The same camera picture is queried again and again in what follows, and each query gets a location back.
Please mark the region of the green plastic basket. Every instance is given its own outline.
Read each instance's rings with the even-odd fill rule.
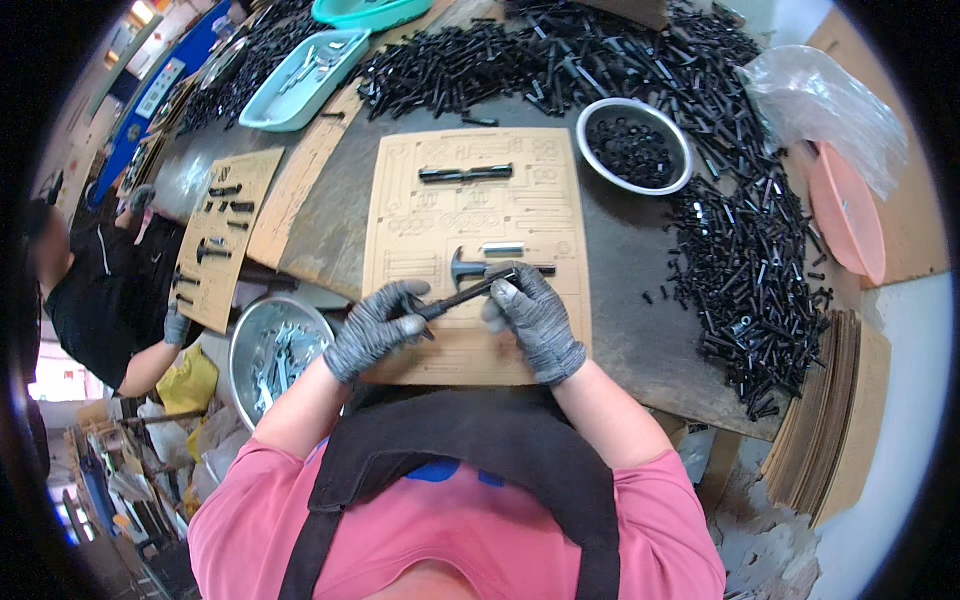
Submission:
[[[375,32],[412,21],[430,10],[433,0],[317,0],[310,14],[337,29]]]

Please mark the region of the blue machine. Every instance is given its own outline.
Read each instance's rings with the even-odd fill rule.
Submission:
[[[103,201],[113,180],[130,163],[140,140],[147,135],[147,126],[150,125],[152,115],[162,106],[173,84],[196,72],[210,56],[210,47],[217,40],[217,35],[210,27],[213,21],[227,14],[229,8],[230,0],[223,0],[210,9],[204,18],[186,33],[173,51],[160,59],[163,66],[155,69],[153,77],[145,81],[140,86],[139,93],[131,98],[119,126],[114,128],[116,135],[110,140],[113,154],[100,170],[93,193],[85,199],[88,207],[92,209]]]

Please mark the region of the control panel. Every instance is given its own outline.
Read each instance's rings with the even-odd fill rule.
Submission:
[[[147,92],[143,95],[134,112],[145,119],[153,118],[156,108],[160,106],[164,96],[167,95],[167,90],[174,84],[182,70],[182,60],[170,59],[170,62],[167,62],[154,82],[147,88]]]

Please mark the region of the gray work glove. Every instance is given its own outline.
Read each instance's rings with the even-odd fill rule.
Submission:
[[[426,327],[420,315],[390,320],[404,297],[430,291],[426,281],[409,279],[383,286],[353,307],[336,341],[324,352],[326,365],[337,380],[348,383],[404,342],[414,343]]]
[[[537,382],[557,385],[583,366],[587,347],[573,339],[564,303],[536,268],[509,260],[490,266],[487,274],[511,266],[520,272],[519,289],[495,281],[481,317],[492,333],[509,327]]]
[[[156,189],[149,183],[137,186],[130,194],[130,212],[135,215],[142,215],[147,206],[154,201]]]
[[[167,318],[163,320],[163,341],[174,346],[183,346],[191,323],[186,315],[177,310],[177,301],[171,301],[167,306]]]

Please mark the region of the metal bowl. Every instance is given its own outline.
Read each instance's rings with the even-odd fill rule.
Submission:
[[[227,364],[233,405],[251,431],[262,416],[253,408],[260,399],[254,373],[268,351],[268,332],[279,330],[284,323],[298,324],[319,333],[327,344],[333,343],[333,331],[324,316],[299,298],[278,293],[247,307],[233,330]]]
[[[210,89],[211,87],[220,87],[228,82],[247,59],[247,51],[250,48],[250,38],[241,37],[227,47],[223,53],[212,62],[204,78],[200,82],[200,89]]]
[[[665,187],[640,187],[633,185],[617,175],[610,169],[603,166],[600,160],[594,155],[587,144],[587,128],[600,120],[612,121],[617,117],[625,117],[628,121],[633,121],[638,125],[646,125],[656,132],[660,132],[666,140],[666,149],[670,154],[670,160],[678,165],[674,171],[674,177],[669,185]],[[693,155],[690,153],[690,145],[686,142],[684,133],[680,131],[677,124],[670,120],[659,110],[644,104],[639,100],[630,98],[607,98],[598,100],[580,113],[577,119],[577,145],[580,146],[580,152],[590,163],[597,173],[604,179],[622,187],[625,190],[644,194],[646,196],[664,196],[672,194],[684,187],[690,176],[693,175]]]

